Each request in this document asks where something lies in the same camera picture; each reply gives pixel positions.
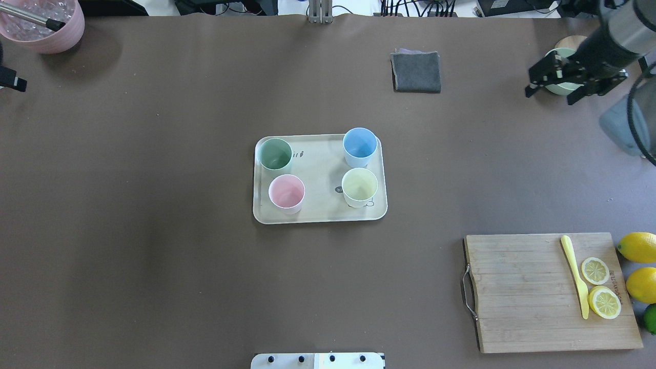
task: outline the cutting board handle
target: cutting board handle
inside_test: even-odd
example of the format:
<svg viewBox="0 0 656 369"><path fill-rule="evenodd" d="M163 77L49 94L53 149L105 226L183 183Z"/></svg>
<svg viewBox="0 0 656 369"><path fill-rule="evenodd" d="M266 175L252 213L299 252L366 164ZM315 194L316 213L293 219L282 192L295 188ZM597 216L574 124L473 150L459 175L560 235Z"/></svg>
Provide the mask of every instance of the cutting board handle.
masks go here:
<svg viewBox="0 0 656 369"><path fill-rule="evenodd" d="M464 267L464 273L462 274L462 283L461 283L461 291L462 291L462 302L464 302L464 306L467 307L470 313L472 313L472 318L474 319L474 322L478 321L478 315L474 312L474 309L469 305L469 302L467 301L467 288L465 286L464 278L469 275L469 273L472 270L472 266L467 263Z"/></svg>

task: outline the metal stand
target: metal stand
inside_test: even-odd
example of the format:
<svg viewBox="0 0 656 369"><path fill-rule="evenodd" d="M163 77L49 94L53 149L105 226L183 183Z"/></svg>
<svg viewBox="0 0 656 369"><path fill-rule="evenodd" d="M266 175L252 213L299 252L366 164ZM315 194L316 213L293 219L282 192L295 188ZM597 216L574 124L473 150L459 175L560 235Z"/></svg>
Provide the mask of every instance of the metal stand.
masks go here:
<svg viewBox="0 0 656 369"><path fill-rule="evenodd" d="M333 23L333 0L310 0L310 23Z"/></svg>

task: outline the table surface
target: table surface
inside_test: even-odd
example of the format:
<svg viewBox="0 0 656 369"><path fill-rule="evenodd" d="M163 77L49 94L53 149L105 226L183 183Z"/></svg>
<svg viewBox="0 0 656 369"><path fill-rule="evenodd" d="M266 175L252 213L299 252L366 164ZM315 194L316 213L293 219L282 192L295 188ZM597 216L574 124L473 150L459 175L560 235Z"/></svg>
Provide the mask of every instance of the table surface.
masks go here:
<svg viewBox="0 0 656 369"><path fill-rule="evenodd" d="M195 14L90 19L58 55L5 42L28 92L0 90L0 367L331 350L389 368L649 367L644 329L642 350L481 354L461 298L467 234L654 231L656 170L598 127L629 84L575 106L523 95L530 65L595 27ZM440 94L394 92L398 47L440 52ZM384 147L385 217L254 219L261 137L355 126Z"/></svg>

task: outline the wooden cutting board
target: wooden cutting board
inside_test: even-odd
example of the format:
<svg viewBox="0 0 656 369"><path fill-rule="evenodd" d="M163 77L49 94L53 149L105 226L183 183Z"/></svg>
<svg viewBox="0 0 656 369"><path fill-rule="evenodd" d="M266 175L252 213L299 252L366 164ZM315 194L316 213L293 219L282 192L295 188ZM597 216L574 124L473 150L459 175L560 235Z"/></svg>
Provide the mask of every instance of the wooden cutting board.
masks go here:
<svg viewBox="0 0 656 369"><path fill-rule="evenodd" d="M612 320L581 308L560 245L563 234L469 235L464 247L483 353L641 349L642 339L610 233L569 233L577 264L603 260L621 300Z"/></svg>

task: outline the plastic knife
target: plastic knife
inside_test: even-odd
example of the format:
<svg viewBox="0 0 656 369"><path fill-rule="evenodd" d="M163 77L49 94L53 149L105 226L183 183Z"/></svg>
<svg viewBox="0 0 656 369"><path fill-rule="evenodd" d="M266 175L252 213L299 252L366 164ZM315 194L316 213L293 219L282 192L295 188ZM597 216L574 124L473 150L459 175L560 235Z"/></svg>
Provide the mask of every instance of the plastic knife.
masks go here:
<svg viewBox="0 0 656 369"><path fill-rule="evenodd" d="M569 268L571 269L572 275L574 276L576 291L579 294L579 303L581 303L581 315L584 319L587 319L588 314L590 313L590 305L588 304L588 286L585 284L585 282L583 282L581 276L579 276L579 268L576 264L576 257L574 256L572 240L568 235L565 235L560 238L560 243L563 246L565 256L567 257L567 263L569 263Z"/></svg>

